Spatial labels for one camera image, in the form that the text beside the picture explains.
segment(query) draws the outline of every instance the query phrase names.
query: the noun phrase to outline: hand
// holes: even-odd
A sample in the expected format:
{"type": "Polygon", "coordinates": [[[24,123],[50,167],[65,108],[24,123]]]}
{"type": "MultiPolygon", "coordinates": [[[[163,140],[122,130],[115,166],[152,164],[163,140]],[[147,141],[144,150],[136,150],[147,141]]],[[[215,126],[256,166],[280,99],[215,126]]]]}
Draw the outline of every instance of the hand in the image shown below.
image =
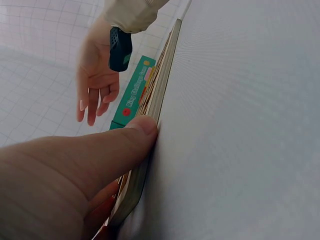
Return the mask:
{"type": "MultiPolygon", "coordinates": [[[[144,159],[157,132],[139,116],[122,129],[0,149],[0,237],[91,240],[112,210],[114,180],[144,159]]],[[[105,227],[95,240],[114,237],[105,227]]]]}
{"type": "Polygon", "coordinates": [[[77,120],[94,125],[96,116],[104,114],[119,94],[119,73],[109,68],[110,24],[100,16],[90,28],[79,51],[76,67],[77,120]]]}

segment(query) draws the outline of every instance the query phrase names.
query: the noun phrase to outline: tile floor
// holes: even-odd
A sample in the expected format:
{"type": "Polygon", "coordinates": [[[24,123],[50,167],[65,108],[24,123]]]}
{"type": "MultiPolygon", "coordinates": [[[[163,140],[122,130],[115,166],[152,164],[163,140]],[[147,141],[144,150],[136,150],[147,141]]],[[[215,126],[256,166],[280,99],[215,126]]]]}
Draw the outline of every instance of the tile floor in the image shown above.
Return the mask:
{"type": "Polygon", "coordinates": [[[0,146],[43,136],[106,131],[141,55],[156,58],[183,0],[170,0],[132,36],[120,94],[93,127],[75,118],[76,54],[104,0],[0,0],[0,146]]]}

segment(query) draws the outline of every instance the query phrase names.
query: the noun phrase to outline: finger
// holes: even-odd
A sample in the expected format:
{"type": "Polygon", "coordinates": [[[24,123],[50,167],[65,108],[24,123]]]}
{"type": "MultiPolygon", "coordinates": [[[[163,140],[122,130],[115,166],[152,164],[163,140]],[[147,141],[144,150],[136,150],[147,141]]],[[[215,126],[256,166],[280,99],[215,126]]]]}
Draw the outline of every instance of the finger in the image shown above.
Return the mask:
{"type": "Polygon", "coordinates": [[[109,103],[104,103],[103,99],[105,96],[108,96],[109,93],[110,93],[110,89],[108,86],[100,89],[100,106],[96,111],[96,115],[98,117],[100,117],[102,114],[104,114],[108,110],[109,103]]]}
{"type": "Polygon", "coordinates": [[[89,202],[88,212],[93,211],[98,206],[100,206],[104,201],[109,199],[111,196],[115,195],[119,189],[117,181],[113,181],[93,197],[89,202]]]}
{"type": "MultiPolygon", "coordinates": [[[[73,202],[83,203],[138,166],[157,134],[157,124],[151,117],[138,116],[125,128],[79,137],[45,137],[21,143],[15,150],[54,171],[52,182],[62,177],[64,186],[73,186],[68,190],[74,193],[73,202]]],[[[87,210],[81,211],[83,217],[87,210]]]]}
{"type": "Polygon", "coordinates": [[[77,120],[81,122],[84,119],[85,109],[88,106],[88,74],[79,66],[76,72],[76,90],[77,90],[77,120]]]}
{"type": "Polygon", "coordinates": [[[82,230],[82,239],[92,239],[102,225],[106,222],[115,205],[115,198],[109,197],[99,207],[90,212],[84,218],[84,225],[82,230]]]}
{"type": "Polygon", "coordinates": [[[93,240],[116,240],[117,229],[110,226],[103,226],[101,231],[95,236],[93,240]]]}
{"type": "Polygon", "coordinates": [[[89,89],[89,103],[88,103],[88,124],[93,126],[96,121],[96,112],[99,102],[99,89],[89,89]]]}
{"type": "Polygon", "coordinates": [[[88,199],[141,163],[154,145],[157,133],[157,124],[151,117],[138,116],[125,128],[77,138],[76,146],[69,147],[68,152],[75,152],[77,164],[83,165],[81,171],[95,177],[92,182],[81,184],[88,199]]]}
{"type": "Polygon", "coordinates": [[[116,100],[116,98],[117,98],[117,96],[119,94],[119,88],[120,88],[119,81],[117,80],[114,83],[112,83],[109,86],[109,88],[110,88],[110,94],[103,98],[103,102],[104,103],[111,103],[114,100],[116,100]]]}

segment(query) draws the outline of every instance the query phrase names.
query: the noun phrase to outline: green label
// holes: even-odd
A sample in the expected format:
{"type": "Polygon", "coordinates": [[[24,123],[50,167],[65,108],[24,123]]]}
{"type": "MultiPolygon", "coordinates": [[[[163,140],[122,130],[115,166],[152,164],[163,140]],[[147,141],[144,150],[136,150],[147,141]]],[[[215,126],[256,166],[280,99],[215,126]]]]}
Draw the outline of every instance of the green label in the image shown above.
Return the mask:
{"type": "Polygon", "coordinates": [[[146,80],[148,80],[146,79],[148,77],[146,74],[150,72],[148,69],[154,67],[155,64],[156,60],[147,56],[141,57],[115,112],[110,130],[123,128],[135,117],[139,107],[140,96],[147,83],[146,80]]]}

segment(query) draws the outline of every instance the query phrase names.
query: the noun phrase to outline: white sleeve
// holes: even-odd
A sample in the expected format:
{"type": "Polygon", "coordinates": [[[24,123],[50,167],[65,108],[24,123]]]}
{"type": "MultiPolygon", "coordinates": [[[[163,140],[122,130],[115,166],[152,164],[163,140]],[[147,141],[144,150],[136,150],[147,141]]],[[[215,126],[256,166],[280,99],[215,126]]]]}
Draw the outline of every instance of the white sleeve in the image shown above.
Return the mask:
{"type": "Polygon", "coordinates": [[[104,19],[126,33],[145,31],[169,0],[104,0],[104,19]]]}

